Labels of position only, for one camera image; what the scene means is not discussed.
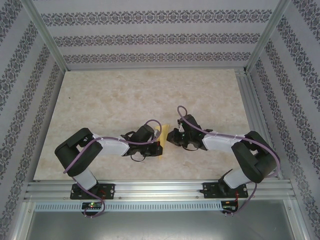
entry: metal floor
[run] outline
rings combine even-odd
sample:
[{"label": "metal floor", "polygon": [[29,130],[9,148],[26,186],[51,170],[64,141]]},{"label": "metal floor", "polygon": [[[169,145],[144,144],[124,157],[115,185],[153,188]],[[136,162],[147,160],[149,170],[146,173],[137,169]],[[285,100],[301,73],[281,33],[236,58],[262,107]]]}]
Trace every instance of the metal floor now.
[{"label": "metal floor", "polygon": [[251,201],[233,217],[219,211],[35,212],[28,240],[292,240],[282,200]]}]

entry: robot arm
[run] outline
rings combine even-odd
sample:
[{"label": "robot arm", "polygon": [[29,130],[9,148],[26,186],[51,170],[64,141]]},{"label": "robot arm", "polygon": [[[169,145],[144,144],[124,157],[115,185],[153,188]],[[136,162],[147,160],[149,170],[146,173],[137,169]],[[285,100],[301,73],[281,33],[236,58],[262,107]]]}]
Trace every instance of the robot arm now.
[{"label": "robot arm", "polygon": [[[88,128],[82,128],[65,142],[60,144],[54,151],[64,169],[80,153],[78,147],[85,147],[93,139],[99,138],[99,135],[92,133]],[[144,143],[155,137],[155,131],[147,124],[141,126],[137,132],[131,131],[117,139]],[[88,166],[96,156],[119,155],[131,156],[139,152],[143,157],[155,157],[162,155],[160,142],[155,141],[145,145],[135,145],[114,139],[100,139],[92,143],[86,151],[80,156],[77,162],[68,170],[67,174],[75,179],[84,189],[90,190],[98,184]]]},{"label": "robot arm", "polygon": [[[191,114],[187,114],[184,118],[201,129]],[[239,137],[257,141],[271,149],[255,131],[250,131]],[[271,154],[260,146],[237,138],[205,134],[186,124],[182,118],[178,120],[178,128],[168,134],[167,141],[184,149],[188,149],[188,145],[192,144],[196,149],[205,151],[220,150],[234,153],[240,168],[231,169],[218,180],[219,189],[224,194],[227,194],[230,189],[235,189],[248,182],[260,183],[277,166]]]}]

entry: metal rail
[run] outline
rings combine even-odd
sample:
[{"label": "metal rail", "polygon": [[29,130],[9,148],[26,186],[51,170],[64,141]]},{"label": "metal rail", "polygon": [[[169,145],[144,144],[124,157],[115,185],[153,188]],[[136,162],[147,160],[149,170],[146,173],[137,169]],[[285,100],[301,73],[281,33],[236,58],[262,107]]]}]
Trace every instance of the metal rail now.
[{"label": "metal rail", "polygon": [[[99,181],[115,184],[114,199],[108,202],[163,202],[163,201],[207,201],[200,193],[202,183],[217,180],[165,180],[165,181]],[[61,202],[70,201],[73,181],[30,182],[24,202]],[[248,194],[254,189],[253,183],[247,184]],[[212,198],[212,201],[227,201],[233,198]],[[265,179],[258,184],[252,200],[289,200],[296,199],[290,180],[277,178]]]}]

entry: metal bar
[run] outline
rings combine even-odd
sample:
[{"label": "metal bar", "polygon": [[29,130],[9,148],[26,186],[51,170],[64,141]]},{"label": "metal bar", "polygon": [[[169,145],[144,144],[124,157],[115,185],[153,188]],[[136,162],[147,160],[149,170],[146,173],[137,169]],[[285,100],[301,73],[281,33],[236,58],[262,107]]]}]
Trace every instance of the metal bar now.
[{"label": "metal bar", "polygon": [[275,30],[278,22],[280,21],[282,15],[284,14],[285,10],[287,9],[288,5],[290,3],[290,0],[280,0],[278,5],[275,7],[270,20],[268,21],[265,29],[263,30],[263,33],[261,34],[261,37],[259,41],[257,42],[253,52],[250,55],[250,58],[245,66],[245,72],[250,73],[253,67],[256,64],[256,61],[258,60],[261,52],[263,51],[265,45],[269,41],[269,38],[271,37],[271,34]]},{"label": "metal bar", "polygon": [[234,73],[235,73],[235,75],[237,76],[237,75],[245,75],[246,74],[246,72],[245,72],[245,69],[243,68],[243,67],[241,67],[241,68],[233,68],[233,70],[234,70]]},{"label": "metal bar", "polygon": [[286,214],[288,216],[294,238],[297,240],[310,240],[306,223],[301,214],[298,201],[296,199],[283,200]]},{"label": "metal bar", "polygon": [[34,202],[23,202],[19,216],[14,226],[12,240],[26,240],[36,204]]},{"label": "metal bar", "polygon": [[[79,212],[81,202],[37,202],[35,212]],[[221,201],[106,202],[107,212],[221,211]]]},{"label": "metal bar", "polygon": [[244,79],[243,79],[244,75],[236,74],[235,76],[236,76],[236,80],[238,82],[240,95],[241,95],[242,102],[243,102],[244,111],[245,111],[246,118],[247,118],[248,123],[249,123],[249,128],[251,130],[255,130],[257,128],[255,117],[254,117],[255,113],[252,111],[252,109],[250,107],[250,102],[248,100],[248,94],[246,94],[246,90],[245,90],[245,87],[244,87]]},{"label": "metal bar", "polygon": [[50,50],[51,54],[53,55],[55,61],[63,71],[63,73],[69,71],[69,68],[67,66],[67,63],[62,56],[61,52],[59,51],[59,48],[54,40],[54,38],[51,36],[45,22],[43,21],[41,15],[39,14],[36,6],[33,3],[33,0],[21,0],[21,3],[28,13],[29,17],[31,18],[33,24],[35,25],[36,29],[40,33],[44,43]]},{"label": "metal bar", "polygon": [[[250,112],[255,113],[255,119],[259,123],[259,124],[256,124],[256,126],[258,126],[257,131],[260,132],[263,138],[266,140],[266,142],[270,146],[272,146],[273,144],[269,135],[269,131],[268,131],[261,107],[259,105],[259,100],[258,100],[256,91],[254,89],[251,76],[248,74],[245,80],[246,80],[245,81],[246,84],[244,86],[246,88],[246,91],[244,94],[248,95],[248,98],[250,98],[249,101],[251,102],[251,107],[248,107],[248,109]],[[283,179],[281,172],[278,173],[278,177],[281,180]],[[286,209],[286,213],[290,222],[290,226],[291,226],[294,238],[296,240],[304,240],[304,239],[309,240],[310,236],[306,227],[306,223],[304,222],[304,219],[302,217],[302,213],[299,208],[297,200],[295,198],[284,199],[283,204]]]},{"label": "metal bar", "polygon": [[118,71],[118,70],[141,70],[141,69],[148,69],[148,70],[223,70],[223,69],[234,69],[242,71],[244,69],[243,66],[132,66],[132,67],[112,67],[112,68],[77,68],[71,69],[71,72],[84,72],[84,71]]},{"label": "metal bar", "polygon": [[[217,180],[186,180],[186,181],[100,181],[115,184],[114,200],[112,201],[206,201],[200,193],[202,183]],[[69,201],[73,181],[41,181],[28,184],[24,201]],[[247,184],[251,194],[255,185]],[[212,199],[217,201],[233,198]],[[290,180],[265,179],[258,185],[253,200],[295,199]]]}]

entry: decorative border pattern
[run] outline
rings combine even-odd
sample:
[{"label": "decorative border pattern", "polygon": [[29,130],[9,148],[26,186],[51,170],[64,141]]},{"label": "decorative border pattern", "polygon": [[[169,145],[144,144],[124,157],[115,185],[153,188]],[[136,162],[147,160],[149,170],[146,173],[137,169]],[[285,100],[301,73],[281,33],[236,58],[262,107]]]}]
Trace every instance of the decorative border pattern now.
[{"label": "decorative border pattern", "polygon": [[320,7],[314,0],[292,0],[315,39],[320,43]]},{"label": "decorative border pattern", "polygon": [[0,79],[0,114],[3,110],[3,106],[7,102],[7,98],[11,93],[11,88],[17,81],[17,77],[26,62],[27,56],[33,46],[35,39],[38,35],[38,31],[35,25],[30,22],[23,37],[21,38],[19,45],[14,51],[12,58],[9,61],[7,68],[4,70],[4,74]]},{"label": "decorative border pattern", "polygon": [[15,111],[14,117],[7,131],[8,134],[4,138],[4,143],[0,149],[0,180],[4,179],[4,174],[7,170],[7,165],[14,151],[14,146],[17,144],[21,128],[26,120],[31,102],[37,90],[41,75],[44,72],[45,66],[50,56],[50,51],[46,45],[42,47],[39,57],[35,63],[34,69],[28,80],[25,90],[23,91],[22,99],[19,102],[18,109]]},{"label": "decorative border pattern", "polygon": [[41,14],[48,27],[111,24],[266,23],[272,10],[167,10]]},{"label": "decorative border pattern", "polygon": [[[299,161],[299,157],[296,153],[294,143],[291,141],[288,127],[286,126],[286,122],[284,121],[281,110],[279,109],[277,98],[275,96],[275,93],[273,92],[265,67],[263,66],[260,58],[256,62],[255,68],[258,72],[260,81],[262,83],[264,93],[268,100],[268,104],[270,106],[270,110],[273,115],[273,119],[275,121],[276,127],[279,131],[280,139],[283,144],[283,149],[285,150],[286,156],[288,157],[288,161],[291,165],[292,173],[295,177],[295,181],[297,182],[297,187],[300,190],[300,195],[302,196],[302,200],[305,205],[305,210],[307,211],[307,215],[309,217],[309,220],[311,221],[311,226],[314,228],[315,235],[318,238],[320,238],[320,222],[319,222],[320,213],[318,212],[318,206],[316,205],[315,198],[311,195],[312,191],[310,190],[310,185],[306,180],[304,169],[301,167],[301,162]],[[271,131],[269,129],[267,119],[263,111],[263,107],[261,105],[257,88],[255,86],[254,81],[252,82],[253,82],[255,92],[257,93],[259,104],[262,109],[263,117],[267,125],[267,129],[268,129],[272,144],[273,146],[276,146],[273,141]]]},{"label": "decorative border pattern", "polygon": [[287,100],[290,107],[291,114],[294,117],[296,126],[299,129],[301,138],[304,141],[306,150],[312,160],[312,165],[316,169],[316,173],[320,174],[320,145],[317,142],[317,138],[314,136],[314,131],[310,128],[308,119],[303,111],[301,104],[299,104],[298,96],[290,82],[288,74],[281,62],[281,59],[277,53],[277,50],[271,40],[264,47],[266,54],[274,69],[275,75],[278,78],[279,84],[283,90],[283,95]]},{"label": "decorative border pattern", "polygon": [[311,61],[309,61],[306,52],[285,16],[282,17],[277,25],[277,30],[294,60],[294,64],[297,66],[305,86],[308,88],[309,93],[311,93],[312,99],[316,100],[314,101],[317,105],[316,109],[320,112],[320,82],[318,73],[313,68]]},{"label": "decorative border pattern", "polygon": [[4,3],[0,10],[0,43],[4,41],[22,8],[21,2],[17,0],[8,0]]},{"label": "decorative border pattern", "polygon": [[54,91],[57,77],[59,75],[60,68],[57,63],[54,64],[51,71],[48,83],[44,90],[41,103],[39,105],[34,124],[31,128],[30,135],[27,140],[26,147],[24,148],[24,153],[22,159],[20,160],[20,167],[15,174],[15,180],[13,181],[13,186],[10,190],[10,195],[8,200],[4,205],[5,210],[2,212],[2,218],[0,219],[0,239],[6,239],[9,227],[12,223],[15,210],[18,205],[19,196],[28,173],[28,168],[34,154],[35,147],[37,145],[37,140],[39,133],[41,131],[43,122],[46,117],[46,112],[50,103],[52,93]]},{"label": "decorative border pattern", "polygon": [[67,64],[247,61],[250,52],[178,52],[64,55]]},{"label": "decorative border pattern", "polygon": [[259,33],[138,34],[54,37],[58,47],[163,45],[163,44],[256,44]]}]

